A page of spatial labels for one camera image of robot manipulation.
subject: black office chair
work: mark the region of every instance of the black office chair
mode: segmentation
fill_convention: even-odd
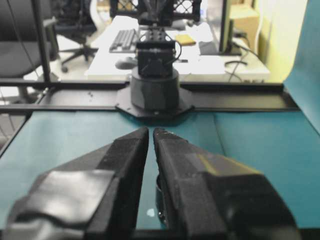
[[[47,33],[47,49],[50,60],[58,57],[59,48],[55,35],[54,21],[51,12],[50,0],[42,0],[42,15]],[[15,32],[14,23],[7,0],[0,0],[0,78],[23,78],[41,65],[40,51],[37,42],[37,32],[30,0],[9,0],[12,6],[17,31],[21,42]],[[26,87],[19,87],[19,102],[31,102]]]
[[[61,71],[66,73],[66,63],[84,56],[85,61],[94,57],[98,51],[87,43],[87,37],[97,31],[90,15],[91,0],[53,0],[54,16],[58,23],[55,26],[56,33],[81,45],[78,49],[62,50],[61,53],[73,53],[61,63]]]

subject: keyboard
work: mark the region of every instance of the keyboard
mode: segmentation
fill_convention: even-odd
[[[138,36],[136,30],[120,30],[115,37],[111,47],[109,49],[110,53],[134,53],[136,50],[136,42]]]

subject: monitor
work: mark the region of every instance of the monitor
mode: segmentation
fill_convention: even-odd
[[[199,44],[201,55],[239,55],[230,39],[233,33],[233,22],[230,20],[232,0],[206,0],[206,22],[212,32],[212,42]]]
[[[231,0],[208,0],[207,23],[210,26],[215,48],[224,53],[228,48]]]

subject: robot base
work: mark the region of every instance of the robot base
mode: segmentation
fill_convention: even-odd
[[[193,108],[192,93],[186,89],[179,88],[179,104],[177,108],[161,111],[145,110],[131,102],[131,87],[128,86],[117,92],[115,107],[137,119],[172,119]]]

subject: white desk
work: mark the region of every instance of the white desk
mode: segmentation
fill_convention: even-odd
[[[112,24],[107,27],[99,38],[99,50],[95,55],[86,76],[89,80],[109,80],[124,81],[131,73],[131,70],[119,70],[115,63],[125,57],[134,57],[128,53],[109,53],[109,48],[117,36],[119,30],[138,29],[136,19],[117,16]],[[227,82],[235,64],[229,64],[225,67],[225,62],[239,61],[239,56],[201,56],[198,42],[208,42],[212,40],[209,26],[206,23],[200,26],[186,27],[186,31],[167,31],[172,38],[177,34],[189,34],[197,44],[194,46],[183,46],[180,59],[188,59],[188,63],[175,62],[173,64],[179,72],[181,82]],[[247,66],[240,64],[237,68],[236,75],[246,82],[267,82],[270,77],[270,71],[264,64],[253,54],[249,54],[245,59]],[[239,82],[237,77],[232,77],[231,82]]]

